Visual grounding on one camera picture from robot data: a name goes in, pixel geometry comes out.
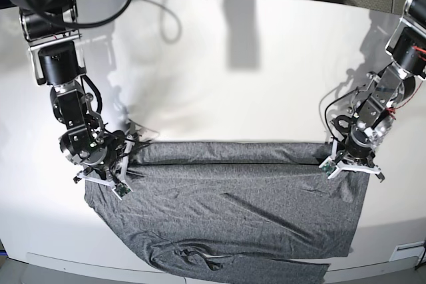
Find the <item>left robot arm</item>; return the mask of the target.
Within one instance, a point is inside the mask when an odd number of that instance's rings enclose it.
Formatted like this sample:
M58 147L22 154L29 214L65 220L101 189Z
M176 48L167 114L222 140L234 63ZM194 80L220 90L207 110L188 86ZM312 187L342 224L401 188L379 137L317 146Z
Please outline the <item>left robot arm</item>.
M385 176L374 164L375 151L395 121L397 109L417 92L417 80L425 80L425 0L406 0L397 28L385 48L391 62L380 72L369 72L366 85L348 93L350 115L339 115L332 126L342 138L334 138L331 154L319 165L327 178L343 171Z

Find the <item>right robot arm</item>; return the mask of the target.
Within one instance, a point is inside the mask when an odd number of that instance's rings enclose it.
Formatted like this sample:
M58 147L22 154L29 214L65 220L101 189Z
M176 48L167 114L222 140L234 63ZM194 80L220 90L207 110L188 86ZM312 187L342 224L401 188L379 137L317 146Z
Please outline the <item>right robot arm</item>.
M19 21L29 46L38 85L51 88L53 114L67 131L59 138L61 152L82 166L74 182L104 185L118 197L131 193L125 180L129 156L139 144L136 133L109 132L101 117L103 101L87 76L76 41L82 29L102 27L124 13L132 0L114 15L94 23L80 23L76 0L10 0L19 8Z

